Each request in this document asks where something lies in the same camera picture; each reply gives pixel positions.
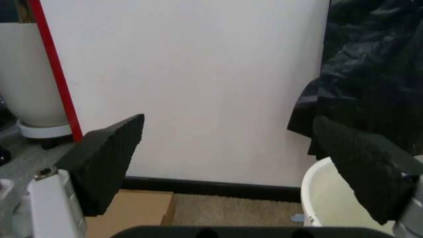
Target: white plastic part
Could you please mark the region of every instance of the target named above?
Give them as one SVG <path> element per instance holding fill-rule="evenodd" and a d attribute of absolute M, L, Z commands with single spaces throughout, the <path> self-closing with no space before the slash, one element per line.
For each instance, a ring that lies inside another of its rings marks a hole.
<path fill-rule="evenodd" d="M 381 226 L 373 220 L 330 158 L 315 163 L 307 171 L 301 185 L 301 203 L 304 226 L 364 227 L 393 235 L 394 222 Z"/>
<path fill-rule="evenodd" d="M 69 124 L 52 127 L 31 127 L 23 125 L 20 120 L 16 123 L 22 136 L 34 139 L 55 138 L 72 134 Z"/>
<path fill-rule="evenodd" d="M 69 173 L 41 180 L 32 180 L 28 186 L 35 238 L 81 238 L 86 223 L 73 190 Z"/>
<path fill-rule="evenodd" d="M 14 237 L 12 230 L 12 215 L 20 202 L 20 197 L 14 188 L 14 183 L 0 179 L 0 237 Z"/>

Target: screw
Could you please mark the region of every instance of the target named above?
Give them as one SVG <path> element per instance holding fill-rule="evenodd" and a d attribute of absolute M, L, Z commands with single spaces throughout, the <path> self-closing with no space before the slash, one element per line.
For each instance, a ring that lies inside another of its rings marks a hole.
<path fill-rule="evenodd" d="M 53 176 L 55 174 L 57 174 L 57 168 L 55 166 L 45 167 L 35 173 L 34 179 L 41 180 Z"/>

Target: black garbage bag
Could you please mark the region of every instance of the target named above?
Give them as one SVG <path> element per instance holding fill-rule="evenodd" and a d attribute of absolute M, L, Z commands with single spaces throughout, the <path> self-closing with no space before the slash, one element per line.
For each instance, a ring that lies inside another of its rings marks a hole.
<path fill-rule="evenodd" d="M 423 0 L 337 0 L 328 13 L 320 77 L 302 92 L 288 129 L 313 139 L 324 115 L 423 154 Z"/>

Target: white pot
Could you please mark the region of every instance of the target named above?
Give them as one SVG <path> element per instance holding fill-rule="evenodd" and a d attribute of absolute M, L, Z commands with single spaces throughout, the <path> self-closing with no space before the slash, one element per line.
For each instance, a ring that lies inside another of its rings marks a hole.
<path fill-rule="evenodd" d="M 393 235 L 394 222 L 384 226 L 373 220 L 330 158 L 315 163 L 301 184 L 304 226 L 364 227 Z"/>
<path fill-rule="evenodd" d="M 68 124 L 35 23 L 0 23 L 0 94 L 24 124 Z"/>

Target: gray floor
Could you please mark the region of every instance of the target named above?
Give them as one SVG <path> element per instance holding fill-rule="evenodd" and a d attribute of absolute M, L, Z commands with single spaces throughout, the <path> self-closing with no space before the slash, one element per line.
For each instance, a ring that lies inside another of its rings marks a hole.
<path fill-rule="evenodd" d="M 231 197 L 176 195 L 174 226 L 301 226 L 290 216 L 301 204 Z"/>
<path fill-rule="evenodd" d="M 19 135 L 15 127 L 0 132 L 0 145 L 12 153 L 12 161 L 0 167 L 0 178 L 11 179 L 23 194 L 34 173 L 52 165 L 73 143 L 44 150 L 40 142 Z M 302 213 L 298 203 L 249 200 L 218 196 L 176 195 L 174 225 L 179 226 L 300 226 L 290 215 Z"/>

